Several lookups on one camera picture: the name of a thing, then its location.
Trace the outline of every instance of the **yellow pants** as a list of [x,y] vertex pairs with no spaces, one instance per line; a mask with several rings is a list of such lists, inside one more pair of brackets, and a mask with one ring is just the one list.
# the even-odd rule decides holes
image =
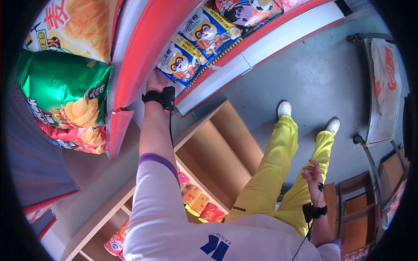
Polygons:
[[[316,136],[315,150],[311,159],[321,166],[325,181],[334,136],[329,131],[321,131]],[[309,203],[311,197],[308,183],[299,172],[292,188],[284,195],[278,211],[274,210],[283,181],[290,169],[290,162],[298,149],[298,126],[286,114],[280,116],[274,126],[265,154],[257,172],[238,195],[234,206],[225,220],[253,214],[266,214],[293,226],[300,236],[308,232],[302,205]]]

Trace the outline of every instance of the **green chip bag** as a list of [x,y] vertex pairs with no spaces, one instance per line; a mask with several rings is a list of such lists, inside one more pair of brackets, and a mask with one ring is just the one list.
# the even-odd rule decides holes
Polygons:
[[57,51],[22,50],[18,84],[29,110],[41,122],[61,129],[105,124],[112,66]]

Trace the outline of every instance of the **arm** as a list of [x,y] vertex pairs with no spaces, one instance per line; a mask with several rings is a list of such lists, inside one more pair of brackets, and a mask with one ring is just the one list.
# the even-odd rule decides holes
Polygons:
[[[154,70],[147,80],[146,91],[154,90],[162,93],[167,83],[168,79],[159,71]],[[167,159],[173,166],[176,166],[164,109],[156,101],[145,103],[144,121],[139,138],[139,156],[141,157],[147,153],[161,156]]]
[[[313,166],[303,168],[302,176],[308,183],[311,202],[315,208],[323,208],[326,206],[324,193],[318,189],[319,183],[322,183],[322,174],[319,164],[315,160],[309,160]],[[331,243],[334,237],[329,227],[328,215],[322,215],[318,219],[312,221],[312,239],[311,243],[316,246]]]

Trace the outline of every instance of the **cart wheel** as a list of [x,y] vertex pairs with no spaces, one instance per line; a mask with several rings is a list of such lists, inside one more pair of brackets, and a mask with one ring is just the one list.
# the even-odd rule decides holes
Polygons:
[[364,143],[363,138],[360,135],[356,135],[353,137],[353,143],[357,146],[360,146]]
[[358,42],[359,40],[361,40],[362,38],[360,37],[359,33],[355,33],[353,35],[348,35],[346,38],[347,42],[349,43],[354,43],[354,42]]

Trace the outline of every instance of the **red canister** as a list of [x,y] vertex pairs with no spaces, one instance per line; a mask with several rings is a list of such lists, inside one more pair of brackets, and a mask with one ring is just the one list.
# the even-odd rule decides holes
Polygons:
[[222,223],[222,219],[224,219],[225,213],[218,209],[218,211],[216,212],[216,214],[212,217],[211,220],[209,220],[209,222],[218,222],[218,223]]
[[122,259],[123,261],[126,261],[126,260],[125,260],[125,257],[123,256],[123,249],[122,249],[122,251],[119,253],[119,258],[120,258],[120,259]]
[[219,210],[219,207],[213,203],[208,203],[206,205],[205,210],[200,214],[199,220],[203,223],[209,222],[211,218],[216,214]]
[[123,243],[126,237],[126,227],[129,219],[116,231],[112,237],[104,243],[104,248],[114,256],[118,256],[123,249]]

